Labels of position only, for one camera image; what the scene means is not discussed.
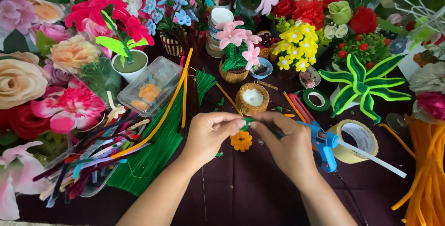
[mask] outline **tape roll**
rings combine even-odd
[[[346,119],[334,125],[327,131],[335,133],[336,135],[339,136],[340,140],[342,141],[343,138],[341,136],[341,132],[344,131],[348,133],[356,141],[357,148],[373,156],[376,156],[377,152],[379,151],[379,145],[377,144],[377,139],[375,139],[374,134],[370,131],[368,127],[366,127],[359,121]],[[342,145],[338,145],[337,147],[332,148],[332,153],[338,160],[349,164],[368,160],[362,155]]]
[[[310,100],[310,96],[315,96],[315,98],[320,99],[321,104],[314,104]],[[315,110],[315,111],[325,111],[325,110],[329,109],[329,106],[330,106],[329,98],[326,96],[326,94],[324,94],[323,92],[321,92],[320,90],[318,90],[316,88],[304,90],[303,91],[303,100],[304,100],[304,104],[306,104],[306,108],[309,108],[309,109]]]

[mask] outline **dark purple tablecloth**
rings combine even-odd
[[[160,42],[156,42],[155,47],[145,50],[149,61],[159,55],[164,55],[179,63],[179,57],[167,56],[160,46]],[[327,52],[323,58],[319,59],[316,68],[323,67],[330,56],[330,52]],[[200,59],[205,65],[206,72],[215,76],[233,99],[244,83],[253,81],[248,76],[242,83],[231,85],[225,82],[218,72],[219,59],[210,57],[205,50],[202,51]],[[389,76],[401,76],[401,72],[396,68]],[[289,106],[289,104],[283,96],[283,91],[291,93],[302,89],[297,79],[281,81],[275,78],[274,73],[264,81],[279,88],[278,91],[275,91],[266,87],[270,100],[284,106]],[[324,90],[328,96],[334,88],[335,85],[325,81],[322,81],[320,85],[320,89]],[[404,85],[397,90],[408,91],[408,88],[407,85]],[[223,94],[217,87],[213,87],[207,93],[207,97],[214,103],[218,103]],[[382,122],[385,122],[387,113],[403,114],[411,111],[412,102],[409,101],[386,102],[379,97],[374,97],[374,99],[374,110],[382,116]],[[227,99],[222,109],[236,113]],[[212,112],[213,110],[214,105],[204,99],[203,112]],[[408,192],[414,179],[415,161],[385,128],[373,126],[372,120],[361,113],[358,106],[350,110],[346,110],[334,118],[331,118],[332,109],[312,115],[325,130],[344,119],[354,119],[364,123],[378,140],[379,153],[377,157],[408,174],[407,178],[400,178],[372,161],[356,164],[337,161],[338,171],[353,191],[369,225],[402,226],[401,219],[406,206],[402,206],[397,211],[392,211],[391,206]],[[201,171],[192,177],[172,225],[309,225],[299,191],[276,166],[267,146],[258,143],[260,139],[258,135],[251,129],[248,132],[253,136],[253,145],[249,151],[244,153],[235,151],[230,145],[230,141],[226,140],[220,150],[224,155],[216,157],[204,166],[205,207]],[[409,143],[409,138],[404,138],[404,140]],[[171,157],[170,162],[177,158],[183,146],[184,142]],[[321,169],[319,171],[335,190],[351,215],[361,225],[359,213],[341,181],[331,173],[325,173]],[[111,187],[103,189],[91,198],[76,198],[70,204],[64,204],[63,199],[59,198],[51,209],[45,208],[46,202],[40,201],[38,196],[19,195],[17,197],[20,220],[90,226],[115,225],[135,200],[136,197],[130,193]],[[326,204],[325,209],[330,210],[331,208]],[[207,221],[205,220],[205,210],[207,211]]]

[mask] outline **clear plastic box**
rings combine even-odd
[[[118,100],[143,117],[155,117],[171,100],[183,67],[157,57],[119,95]]]

